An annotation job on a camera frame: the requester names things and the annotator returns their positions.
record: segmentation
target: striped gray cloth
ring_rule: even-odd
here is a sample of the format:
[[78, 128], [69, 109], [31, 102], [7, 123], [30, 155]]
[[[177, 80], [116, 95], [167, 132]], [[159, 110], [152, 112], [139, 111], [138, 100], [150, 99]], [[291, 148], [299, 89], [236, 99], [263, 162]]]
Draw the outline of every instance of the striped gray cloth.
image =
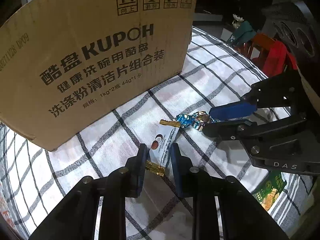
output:
[[[114, 109], [54, 152], [1, 126], [2, 194], [23, 237], [30, 236], [82, 177], [108, 176], [137, 154], [140, 143], [150, 146], [160, 119], [172, 120], [178, 114], [209, 111], [211, 107], [238, 101], [252, 83], [266, 78], [222, 41], [194, 27], [192, 32], [181, 74]], [[249, 119], [263, 124], [288, 115], [285, 108], [259, 109]], [[268, 173], [251, 165], [239, 141], [220, 142], [188, 127], [180, 129], [176, 142], [194, 166], [211, 176], [233, 175], [249, 191]], [[300, 215], [312, 178], [285, 176], [287, 186], [268, 212], [287, 231]], [[192, 215], [192, 199], [177, 196], [171, 163], [163, 178], [146, 171], [140, 197], [126, 199], [127, 239], [190, 239]]]

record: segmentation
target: green snack package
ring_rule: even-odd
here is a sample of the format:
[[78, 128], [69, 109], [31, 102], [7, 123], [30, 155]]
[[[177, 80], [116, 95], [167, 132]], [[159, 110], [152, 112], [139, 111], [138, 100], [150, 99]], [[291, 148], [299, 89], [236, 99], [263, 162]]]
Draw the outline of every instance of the green snack package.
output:
[[268, 211], [286, 185], [287, 181], [282, 172], [270, 171], [265, 179], [252, 192], [252, 195], [259, 201], [261, 206]]

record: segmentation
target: gold wrapper end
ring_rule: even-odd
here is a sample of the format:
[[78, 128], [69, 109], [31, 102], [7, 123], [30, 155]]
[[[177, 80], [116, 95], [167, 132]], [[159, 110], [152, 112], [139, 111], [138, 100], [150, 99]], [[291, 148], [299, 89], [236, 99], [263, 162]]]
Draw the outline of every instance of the gold wrapper end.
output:
[[180, 122], [166, 121], [166, 120], [163, 120], [163, 119], [161, 119], [159, 123], [162, 124], [162, 125], [170, 125], [170, 126], [173, 126], [173, 127], [180, 127], [180, 125], [181, 125]]
[[158, 176], [164, 176], [164, 167], [161, 167], [158, 164], [152, 163], [150, 161], [146, 161], [146, 170], [151, 171]]

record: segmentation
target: white candy wrapper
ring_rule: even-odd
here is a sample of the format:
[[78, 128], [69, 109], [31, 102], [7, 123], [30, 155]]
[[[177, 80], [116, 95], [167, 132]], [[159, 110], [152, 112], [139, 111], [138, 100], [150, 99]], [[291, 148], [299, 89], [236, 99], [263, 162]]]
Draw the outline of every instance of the white candy wrapper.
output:
[[180, 122], [160, 120], [155, 139], [151, 144], [146, 169], [160, 176], [164, 175], [164, 168], [169, 163], [169, 148], [179, 131]]

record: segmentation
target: red cloth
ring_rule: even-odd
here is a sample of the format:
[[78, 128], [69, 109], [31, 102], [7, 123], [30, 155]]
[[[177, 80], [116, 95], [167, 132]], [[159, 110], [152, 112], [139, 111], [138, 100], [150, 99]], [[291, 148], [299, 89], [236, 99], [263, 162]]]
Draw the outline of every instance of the red cloth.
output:
[[279, 75], [283, 72], [285, 63], [288, 67], [297, 69], [294, 56], [287, 51], [286, 46], [281, 41], [276, 41], [270, 49], [262, 71], [268, 77]]

